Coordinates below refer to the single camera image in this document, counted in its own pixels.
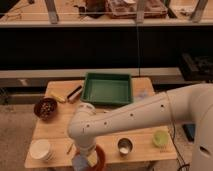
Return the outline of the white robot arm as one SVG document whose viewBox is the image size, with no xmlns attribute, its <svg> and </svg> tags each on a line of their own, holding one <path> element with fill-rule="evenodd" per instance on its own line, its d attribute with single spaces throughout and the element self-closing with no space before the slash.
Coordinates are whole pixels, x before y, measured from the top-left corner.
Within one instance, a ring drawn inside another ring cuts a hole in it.
<svg viewBox="0 0 213 171">
<path fill-rule="evenodd" d="M 80 153 L 88 155 L 98 136 L 169 123 L 196 125 L 189 171 L 213 171 L 213 84 L 172 89 L 106 114 L 96 114 L 92 105 L 82 103 L 67 132 Z"/>
</svg>

